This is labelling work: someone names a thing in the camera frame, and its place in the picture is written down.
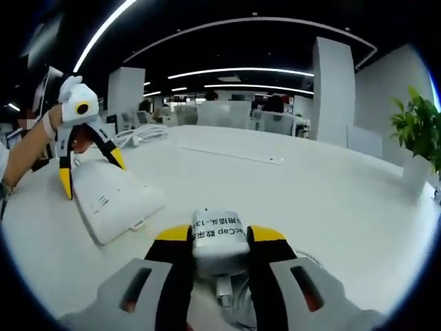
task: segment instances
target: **white pillar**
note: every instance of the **white pillar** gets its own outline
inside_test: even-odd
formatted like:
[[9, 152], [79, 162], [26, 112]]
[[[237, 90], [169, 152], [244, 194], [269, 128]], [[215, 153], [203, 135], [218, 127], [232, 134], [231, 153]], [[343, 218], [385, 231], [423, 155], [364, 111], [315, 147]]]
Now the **white pillar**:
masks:
[[121, 131], [121, 114], [134, 116], [144, 94], [145, 69], [119, 68], [109, 76], [107, 90], [108, 114], [118, 115], [118, 130]]
[[347, 125], [353, 125], [356, 83], [351, 48], [318, 37], [314, 45], [314, 108], [311, 138], [347, 147]]
[[160, 110], [164, 105], [163, 97], [155, 96], [153, 97], [153, 111]]

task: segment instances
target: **person's arm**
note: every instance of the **person's arm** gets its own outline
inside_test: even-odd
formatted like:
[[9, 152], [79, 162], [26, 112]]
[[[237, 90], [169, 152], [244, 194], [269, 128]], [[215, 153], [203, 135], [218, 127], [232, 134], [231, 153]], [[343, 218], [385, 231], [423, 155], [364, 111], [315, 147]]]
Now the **person's arm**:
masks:
[[[61, 105], [49, 110], [50, 125], [56, 130], [61, 125]], [[3, 182], [14, 188], [32, 164], [40, 157], [50, 137], [45, 131], [43, 121], [38, 122], [24, 138], [9, 152]]]

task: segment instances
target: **office desk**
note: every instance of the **office desk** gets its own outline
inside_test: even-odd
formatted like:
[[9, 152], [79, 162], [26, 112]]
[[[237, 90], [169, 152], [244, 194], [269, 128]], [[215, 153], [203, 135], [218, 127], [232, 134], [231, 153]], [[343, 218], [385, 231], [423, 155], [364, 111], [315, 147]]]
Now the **office desk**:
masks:
[[[161, 230], [190, 223], [194, 210], [231, 208], [244, 226], [282, 232], [314, 255], [361, 308], [392, 310], [431, 249], [439, 207], [427, 184], [413, 198], [402, 169], [354, 151], [267, 132], [180, 126], [169, 139], [123, 151], [129, 171], [161, 188], [165, 208], [139, 232], [104, 247], [68, 201], [56, 162], [18, 185], [3, 228], [13, 259], [56, 317], [85, 308], [96, 289]], [[82, 160], [101, 158], [90, 149]]]

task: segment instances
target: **green leaves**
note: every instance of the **green leaves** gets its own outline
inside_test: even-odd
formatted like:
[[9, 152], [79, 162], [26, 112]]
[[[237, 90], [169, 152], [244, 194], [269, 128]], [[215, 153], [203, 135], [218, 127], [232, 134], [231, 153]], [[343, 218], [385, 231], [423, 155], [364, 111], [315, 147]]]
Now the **green leaves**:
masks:
[[392, 101], [393, 101], [394, 104], [396, 104], [399, 107], [401, 112], [404, 112], [404, 105], [402, 104], [401, 100], [392, 97]]
[[391, 137], [398, 138], [400, 146], [404, 144], [413, 155], [432, 162], [436, 172], [441, 171], [441, 114], [412, 86], [409, 86], [409, 95], [411, 100], [406, 110], [401, 100], [392, 98], [400, 112], [390, 117], [396, 129]]
[[409, 85], [407, 90], [409, 91], [409, 95], [412, 99], [417, 99], [418, 97], [420, 97], [420, 93], [418, 93], [418, 91], [413, 86]]

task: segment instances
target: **yellow clip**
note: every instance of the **yellow clip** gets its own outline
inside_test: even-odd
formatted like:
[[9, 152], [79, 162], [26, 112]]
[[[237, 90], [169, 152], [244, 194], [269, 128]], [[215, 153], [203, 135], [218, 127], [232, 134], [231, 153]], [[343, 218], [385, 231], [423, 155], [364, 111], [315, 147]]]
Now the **yellow clip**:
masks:
[[270, 228], [251, 225], [254, 241], [286, 240], [283, 234]]
[[115, 158], [116, 162], [118, 162], [121, 169], [125, 170], [125, 164], [123, 160], [123, 155], [121, 154], [121, 150], [119, 148], [115, 148], [110, 154]]
[[72, 200], [72, 182], [70, 180], [70, 169], [60, 168], [60, 178], [63, 183], [64, 190], [68, 194], [70, 200]]
[[166, 229], [162, 231], [155, 240], [187, 241], [189, 227], [190, 225], [184, 224], [176, 226], [175, 228]]

